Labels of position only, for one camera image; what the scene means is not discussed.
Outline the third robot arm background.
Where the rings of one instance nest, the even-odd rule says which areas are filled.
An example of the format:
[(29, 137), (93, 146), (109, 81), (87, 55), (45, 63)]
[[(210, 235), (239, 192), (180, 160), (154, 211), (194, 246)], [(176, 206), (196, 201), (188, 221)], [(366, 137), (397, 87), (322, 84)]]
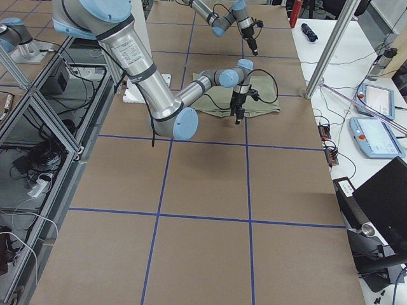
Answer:
[(33, 40), (23, 21), (18, 17), (9, 17), (1, 20), (1, 47), (7, 53), (31, 43)]

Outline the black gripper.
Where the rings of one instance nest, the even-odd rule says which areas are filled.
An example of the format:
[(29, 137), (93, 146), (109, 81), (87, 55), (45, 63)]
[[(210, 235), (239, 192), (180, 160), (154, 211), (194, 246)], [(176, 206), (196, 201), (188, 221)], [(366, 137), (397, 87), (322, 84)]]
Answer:
[(236, 116), (236, 125), (239, 125), (244, 119), (245, 109), (243, 108), (243, 104), (247, 96), (254, 97), (255, 101), (259, 100), (259, 93), (257, 90), (252, 89), (252, 85), (234, 86), (230, 100), (230, 114)]
[(253, 17), (247, 17), (240, 21), (240, 33), (244, 40), (247, 40), (248, 47), (254, 56), (258, 56), (258, 46), (256, 40), (253, 38), (254, 28), (262, 28), (264, 23), (262, 20)]

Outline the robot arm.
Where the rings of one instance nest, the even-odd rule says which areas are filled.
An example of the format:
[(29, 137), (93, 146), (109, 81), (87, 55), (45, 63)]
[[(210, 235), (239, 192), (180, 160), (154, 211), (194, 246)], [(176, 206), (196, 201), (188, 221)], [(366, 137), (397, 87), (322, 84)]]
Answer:
[(226, 9), (226, 14), (223, 16), (215, 12), (216, 5), (209, 8), (200, 0), (181, 1), (181, 3), (189, 6), (200, 15), (211, 27), (216, 37), (222, 37), (233, 24), (236, 24), (241, 38), (246, 41), (252, 54), (258, 56), (258, 45), (254, 28), (262, 29), (264, 23), (262, 20), (250, 16), (244, 0), (235, 1), (230, 8)]
[(198, 114), (190, 106), (213, 86), (233, 88), (231, 114), (238, 121), (244, 117), (241, 106), (249, 91), (252, 61), (240, 59), (231, 69), (203, 71), (174, 95), (134, 29), (130, 1), (53, 1), (52, 5), (57, 32), (96, 40), (110, 48), (110, 55), (141, 92), (155, 135), (176, 140), (192, 138), (198, 128)]

